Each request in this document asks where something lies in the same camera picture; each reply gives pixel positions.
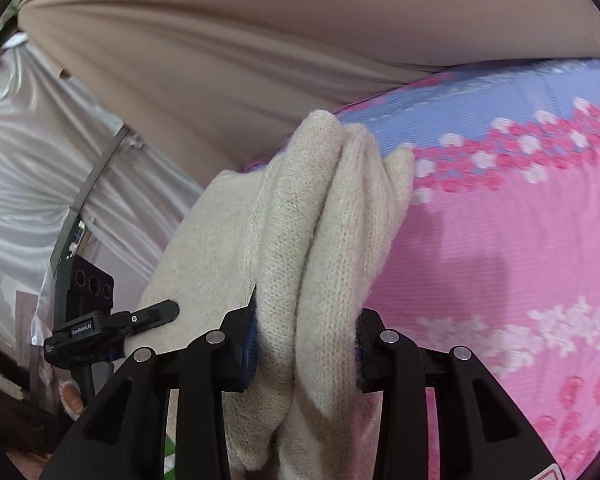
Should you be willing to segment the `person's left hand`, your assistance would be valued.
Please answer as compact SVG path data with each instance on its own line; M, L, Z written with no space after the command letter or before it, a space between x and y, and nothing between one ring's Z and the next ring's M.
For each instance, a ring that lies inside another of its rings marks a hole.
M62 408L72 420L78 420L84 412L81 391L73 379L63 379L58 384L59 399Z

